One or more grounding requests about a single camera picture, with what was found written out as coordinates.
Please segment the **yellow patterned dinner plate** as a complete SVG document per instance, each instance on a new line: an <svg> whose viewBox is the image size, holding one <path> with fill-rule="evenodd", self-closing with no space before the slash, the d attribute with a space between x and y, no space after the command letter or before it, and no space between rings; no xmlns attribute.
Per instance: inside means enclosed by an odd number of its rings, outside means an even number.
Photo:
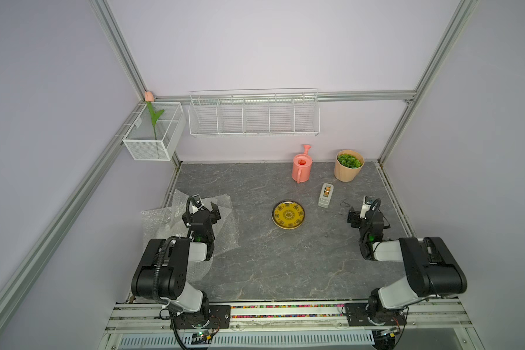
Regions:
<svg viewBox="0 0 525 350"><path fill-rule="evenodd" d="M275 225L284 230L294 230L305 220L305 209L295 201L283 201L275 205L272 220Z"/></svg>

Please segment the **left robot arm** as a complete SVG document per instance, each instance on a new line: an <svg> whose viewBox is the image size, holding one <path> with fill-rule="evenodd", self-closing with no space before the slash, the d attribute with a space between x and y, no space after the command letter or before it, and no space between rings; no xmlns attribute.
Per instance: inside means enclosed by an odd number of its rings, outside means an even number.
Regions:
<svg viewBox="0 0 525 350"><path fill-rule="evenodd" d="M198 198L188 198L182 219L187 235L148 241L131 280L133 296L153 300L169 312L200 327L210 318L207 294L187 282L191 262L208 262L214 253L213 225L221 219L217 204L206 208Z"/></svg>

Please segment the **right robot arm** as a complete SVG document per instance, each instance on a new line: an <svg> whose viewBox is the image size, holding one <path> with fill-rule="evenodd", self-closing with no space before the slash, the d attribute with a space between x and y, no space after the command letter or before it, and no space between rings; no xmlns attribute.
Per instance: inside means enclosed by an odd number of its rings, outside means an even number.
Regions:
<svg viewBox="0 0 525 350"><path fill-rule="evenodd" d="M468 288L465 273L440 237L384 239L390 227L380 210L381 200L365 201L360 211L350 209L347 223L359 230L359 248L368 261L398 262L405 276L376 288L361 310L372 325L398 320L406 307L430 298L450 298Z"/></svg>

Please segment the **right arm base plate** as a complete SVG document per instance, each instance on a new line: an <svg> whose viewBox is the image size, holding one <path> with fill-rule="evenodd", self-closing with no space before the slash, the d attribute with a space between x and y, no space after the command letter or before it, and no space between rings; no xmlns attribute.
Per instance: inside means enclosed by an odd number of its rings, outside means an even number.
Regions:
<svg viewBox="0 0 525 350"><path fill-rule="evenodd" d="M341 313L351 327L363 326L404 326L407 324L404 310L373 311L368 303L346 303Z"/></svg>

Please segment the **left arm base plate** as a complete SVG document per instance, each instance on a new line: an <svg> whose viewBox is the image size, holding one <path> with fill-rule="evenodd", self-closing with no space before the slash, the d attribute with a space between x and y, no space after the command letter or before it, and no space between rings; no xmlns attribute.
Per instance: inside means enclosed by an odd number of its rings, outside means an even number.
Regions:
<svg viewBox="0 0 525 350"><path fill-rule="evenodd" d="M199 312L181 313L172 325L178 330L193 329L228 329L231 321L231 305L214 305L202 307Z"/></svg>

